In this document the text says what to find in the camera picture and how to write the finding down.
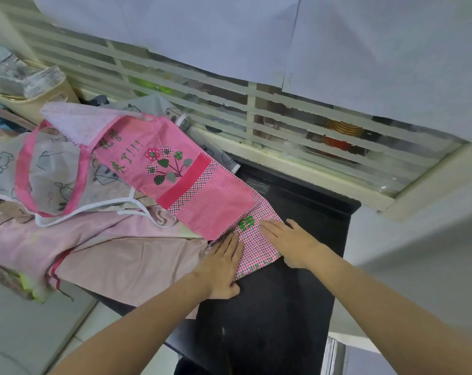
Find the person's left hand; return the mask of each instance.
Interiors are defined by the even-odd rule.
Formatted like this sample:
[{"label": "person's left hand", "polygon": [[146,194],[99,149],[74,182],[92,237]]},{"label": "person's left hand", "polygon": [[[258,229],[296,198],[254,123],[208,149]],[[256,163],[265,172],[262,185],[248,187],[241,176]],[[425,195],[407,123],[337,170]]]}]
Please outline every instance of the person's left hand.
[{"label": "person's left hand", "polygon": [[244,242],[238,243],[238,240],[238,233],[229,234],[223,242],[213,245],[211,251],[191,271],[207,285],[210,292],[208,298],[228,299],[239,294],[234,277],[243,255]]}]

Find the person's right arm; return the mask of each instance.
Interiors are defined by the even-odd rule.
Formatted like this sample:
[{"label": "person's right arm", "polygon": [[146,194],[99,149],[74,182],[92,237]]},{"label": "person's right arm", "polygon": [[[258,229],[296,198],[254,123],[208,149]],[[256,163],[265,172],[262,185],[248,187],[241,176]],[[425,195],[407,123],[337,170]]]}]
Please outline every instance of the person's right arm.
[{"label": "person's right arm", "polygon": [[295,268],[306,268],[341,302],[399,375],[472,374],[472,343],[319,243],[295,221],[260,231]]}]

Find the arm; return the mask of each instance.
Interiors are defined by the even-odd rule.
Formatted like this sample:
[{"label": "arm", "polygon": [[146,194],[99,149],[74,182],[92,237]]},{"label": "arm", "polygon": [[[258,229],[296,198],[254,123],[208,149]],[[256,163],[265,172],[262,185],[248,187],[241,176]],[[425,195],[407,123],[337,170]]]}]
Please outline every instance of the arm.
[{"label": "arm", "polygon": [[472,343],[464,336],[288,222],[262,221],[260,231],[288,265],[314,273],[399,375],[472,374]]},{"label": "arm", "polygon": [[217,243],[196,268],[158,296],[84,342],[52,375],[140,375],[175,327],[207,298],[239,294],[233,283],[243,242]]}]

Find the black surface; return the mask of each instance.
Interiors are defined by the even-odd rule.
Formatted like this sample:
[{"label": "black surface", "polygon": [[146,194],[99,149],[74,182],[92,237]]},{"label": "black surface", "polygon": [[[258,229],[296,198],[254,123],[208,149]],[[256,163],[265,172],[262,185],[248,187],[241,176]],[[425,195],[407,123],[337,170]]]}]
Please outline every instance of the black surface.
[{"label": "black surface", "polygon": [[[343,255],[351,214],[359,203],[297,184],[272,170],[243,164],[244,181],[264,184],[262,193],[282,218],[297,221]],[[213,375],[319,374],[334,298],[306,270],[283,259],[238,281],[239,296],[203,302],[195,321],[183,321],[166,344]],[[133,307],[99,297],[120,314]]]}]

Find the hand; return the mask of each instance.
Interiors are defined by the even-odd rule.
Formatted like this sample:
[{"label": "hand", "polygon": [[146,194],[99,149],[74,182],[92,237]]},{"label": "hand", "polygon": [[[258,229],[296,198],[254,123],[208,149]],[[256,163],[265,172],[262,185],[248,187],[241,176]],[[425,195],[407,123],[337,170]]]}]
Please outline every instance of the hand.
[{"label": "hand", "polygon": [[244,242],[238,243],[238,240],[238,233],[229,234],[223,242],[213,245],[191,271],[207,284],[210,292],[208,298],[227,299],[239,295],[239,286],[234,282],[234,277],[243,255]]},{"label": "hand", "polygon": [[284,262],[293,268],[309,268],[317,253],[329,250],[302,229],[298,223],[288,219],[289,227],[276,220],[260,221],[260,232],[274,248],[284,256]]}]

